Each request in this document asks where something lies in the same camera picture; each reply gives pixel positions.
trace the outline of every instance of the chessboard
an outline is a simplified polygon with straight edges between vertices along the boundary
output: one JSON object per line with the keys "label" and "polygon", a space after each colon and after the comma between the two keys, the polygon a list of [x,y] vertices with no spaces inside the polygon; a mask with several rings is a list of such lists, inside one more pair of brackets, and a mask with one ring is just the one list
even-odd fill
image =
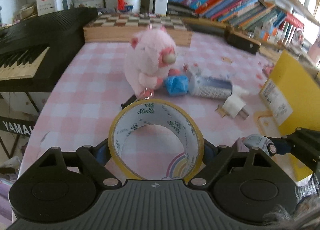
{"label": "chessboard", "polygon": [[84,27],[84,38],[86,42],[130,42],[150,24],[153,29],[164,26],[177,45],[190,46],[192,31],[179,17],[154,14],[101,15]]}

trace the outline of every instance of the plush toy nose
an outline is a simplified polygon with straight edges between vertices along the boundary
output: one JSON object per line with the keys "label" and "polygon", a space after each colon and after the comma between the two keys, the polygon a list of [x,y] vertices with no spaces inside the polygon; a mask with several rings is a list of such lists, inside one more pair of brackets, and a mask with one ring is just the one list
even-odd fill
{"label": "plush toy nose", "polygon": [[173,64],[176,62],[176,59],[177,59],[177,57],[174,53],[165,54],[162,57],[162,61],[165,64]]}

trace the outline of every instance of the plush toy arm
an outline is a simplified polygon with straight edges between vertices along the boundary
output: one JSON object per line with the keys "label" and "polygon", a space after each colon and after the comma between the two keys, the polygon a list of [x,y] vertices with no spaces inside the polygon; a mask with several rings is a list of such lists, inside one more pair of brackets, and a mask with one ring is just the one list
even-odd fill
{"label": "plush toy arm", "polygon": [[159,77],[150,77],[145,73],[139,73],[139,83],[141,86],[150,88],[150,89],[157,89],[159,88],[162,83],[163,79]]}
{"label": "plush toy arm", "polygon": [[178,75],[180,75],[180,71],[178,70],[178,69],[176,69],[176,68],[171,68],[170,70],[169,70],[169,73],[168,73],[168,76],[178,76]]}

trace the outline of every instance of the white container with green lid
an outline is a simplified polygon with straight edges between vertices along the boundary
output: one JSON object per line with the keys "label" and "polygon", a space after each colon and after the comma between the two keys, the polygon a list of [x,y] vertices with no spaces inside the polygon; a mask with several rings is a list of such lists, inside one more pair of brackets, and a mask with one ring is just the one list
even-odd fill
{"label": "white container with green lid", "polygon": [[141,0],[124,0],[124,4],[133,6],[133,13],[140,13]]}

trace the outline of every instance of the tape roll inner core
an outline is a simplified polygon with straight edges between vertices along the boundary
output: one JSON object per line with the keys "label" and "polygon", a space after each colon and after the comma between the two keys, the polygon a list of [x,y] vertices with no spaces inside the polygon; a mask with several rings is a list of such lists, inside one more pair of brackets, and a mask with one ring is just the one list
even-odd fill
{"label": "tape roll inner core", "polygon": [[195,169],[196,163],[201,164],[199,159],[202,159],[203,138],[198,128],[199,133],[196,133],[192,122],[185,115],[175,107],[161,103],[161,101],[139,101],[137,103],[139,104],[130,109],[124,109],[124,113],[115,123],[112,144],[122,165],[138,178],[142,178],[121,160],[124,144],[130,144],[126,139],[138,128],[144,125],[161,125],[171,130],[182,143],[186,154],[186,165],[182,176],[188,176]]}

